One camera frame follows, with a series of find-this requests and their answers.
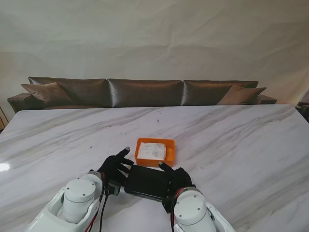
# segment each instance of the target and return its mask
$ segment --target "white cloth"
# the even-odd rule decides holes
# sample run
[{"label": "white cloth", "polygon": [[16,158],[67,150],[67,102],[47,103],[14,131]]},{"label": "white cloth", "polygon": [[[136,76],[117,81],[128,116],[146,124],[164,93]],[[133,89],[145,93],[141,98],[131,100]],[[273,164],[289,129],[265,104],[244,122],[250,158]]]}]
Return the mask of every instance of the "white cloth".
[{"label": "white cloth", "polygon": [[138,158],[147,160],[165,160],[165,144],[141,143]]}]

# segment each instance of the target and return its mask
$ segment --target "marble table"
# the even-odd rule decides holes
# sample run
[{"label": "marble table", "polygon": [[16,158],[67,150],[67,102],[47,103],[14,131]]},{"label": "marble table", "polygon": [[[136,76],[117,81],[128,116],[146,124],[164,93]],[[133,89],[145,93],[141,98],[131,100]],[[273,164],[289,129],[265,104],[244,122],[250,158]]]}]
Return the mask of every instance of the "marble table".
[{"label": "marble table", "polygon": [[[309,124],[290,105],[21,111],[0,135],[0,231],[23,231],[109,155],[130,146],[133,160],[139,137],[174,139],[175,168],[236,231],[309,231]],[[123,191],[103,220],[105,232],[170,231],[160,203]]]}]

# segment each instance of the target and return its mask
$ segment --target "black glove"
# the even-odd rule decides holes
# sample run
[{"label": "black glove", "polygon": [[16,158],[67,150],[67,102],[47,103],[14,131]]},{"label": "black glove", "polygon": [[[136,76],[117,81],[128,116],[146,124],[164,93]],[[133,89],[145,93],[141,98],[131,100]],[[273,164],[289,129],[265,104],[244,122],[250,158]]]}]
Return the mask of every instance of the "black glove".
[{"label": "black glove", "polygon": [[127,146],[117,155],[107,157],[102,166],[98,169],[98,172],[104,173],[107,181],[113,180],[124,186],[126,183],[126,176],[123,175],[121,171],[127,174],[130,172],[124,164],[130,166],[134,164],[133,161],[125,158],[129,151],[130,147]]},{"label": "black glove", "polygon": [[159,167],[167,174],[169,178],[169,186],[167,196],[162,200],[163,207],[167,213],[171,212],[172,202],[175,199],[177,191],[185,187],[195,187],[192,184],[190,175],[183,169],[173,170],[167,164],[160,162]]}]

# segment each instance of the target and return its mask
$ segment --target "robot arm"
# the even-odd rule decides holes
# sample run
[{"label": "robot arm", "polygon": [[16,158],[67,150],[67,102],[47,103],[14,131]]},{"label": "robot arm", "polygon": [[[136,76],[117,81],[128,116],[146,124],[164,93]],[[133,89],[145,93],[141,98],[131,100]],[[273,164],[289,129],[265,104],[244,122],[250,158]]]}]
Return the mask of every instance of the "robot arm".
[{"label": "robot arm", "polygon": [[27,232],[90,232],[104,194],[105,202],[110,194],[118,195],[128,173],[125,159],[129,147],[116,156],[109,156],[97,172],[71,180],[29,224]]},{"label": "robot arm", "polygon": [[29,224],[27,232],[85,232],[99,209],[104,191],[101,173],[90,171],[71,180]]},{"label": "robot arm", "polygon": [[173,232],[235,232],[192,184],[190,175],[183,168],[173,170],[164,163],[159,167],[169,176],[168,195],[162,204],[170,213]]}]

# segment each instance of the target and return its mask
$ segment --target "orange tray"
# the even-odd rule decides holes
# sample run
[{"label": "orange tray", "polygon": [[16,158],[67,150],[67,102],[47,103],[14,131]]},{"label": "orange tray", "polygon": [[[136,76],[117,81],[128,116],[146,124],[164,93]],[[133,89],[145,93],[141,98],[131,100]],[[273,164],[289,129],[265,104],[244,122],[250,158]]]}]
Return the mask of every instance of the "orange tray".
[{"label": "orange tray", "polygon": [[[155,160],[155,159],[139,159],[137,155],[139,154],[141,143],[158,143],[165,144],[166,146],[166,157],[165,160]],[[144,167],[159,167],[159,162],[164,162],[170,167],[174,167],[175,162],[175,141],[172,139],[152,139],[152,138],[139,138],[137,140],[136,150],[135,150],[135,161],[137,165]]]}]

